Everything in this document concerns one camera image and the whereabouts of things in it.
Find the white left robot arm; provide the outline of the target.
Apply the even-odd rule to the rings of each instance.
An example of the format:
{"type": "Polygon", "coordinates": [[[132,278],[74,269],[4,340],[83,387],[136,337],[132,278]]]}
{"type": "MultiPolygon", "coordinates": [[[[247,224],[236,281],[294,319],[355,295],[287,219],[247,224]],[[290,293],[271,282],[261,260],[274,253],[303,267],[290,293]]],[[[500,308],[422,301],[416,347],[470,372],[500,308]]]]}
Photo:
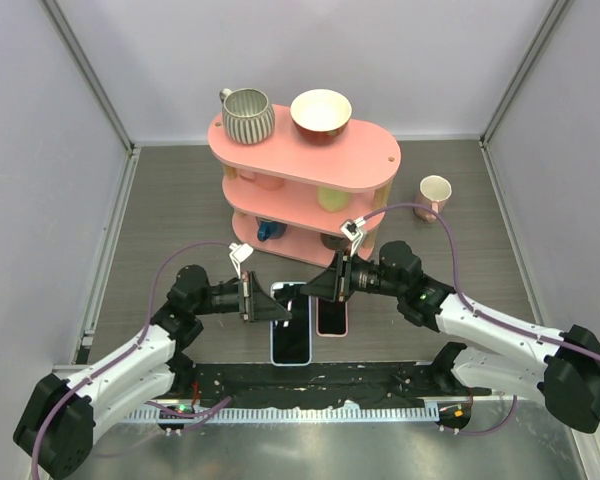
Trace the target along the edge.
{"type": "Polygon", "coordinates": [[[236,313],[245,322],[288,320],[290,312],[267,294],[252,272],[217,285],[199,265],[183,267],[165,303],[121,347],[73,375],[40,379],[13,434],[31,458],[31,476],[64,479],[94,444],[141,404],[162,394],[185,397],[193,385],[184,354],[203,330],[204,315],[236,313]]]}

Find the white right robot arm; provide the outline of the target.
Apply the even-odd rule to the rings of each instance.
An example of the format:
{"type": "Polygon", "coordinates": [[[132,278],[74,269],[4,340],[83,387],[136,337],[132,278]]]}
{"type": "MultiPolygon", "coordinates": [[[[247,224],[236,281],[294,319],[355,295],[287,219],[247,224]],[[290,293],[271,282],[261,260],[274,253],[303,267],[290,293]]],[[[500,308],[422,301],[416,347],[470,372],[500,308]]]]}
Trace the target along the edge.
{"type": "Polygon", "coordinates": [[[384,244],[377,262],[337,252],[302,292],[332,302],[355,292],[393,297],[409,323],[464,339],[444,348],[431,371],[442,394],[464,386],[501,391],[543,405],[579,432],[600,425],[600,341],[593,332],[543,327],[487,308],[425,274],[403,241],[384,244]]]}

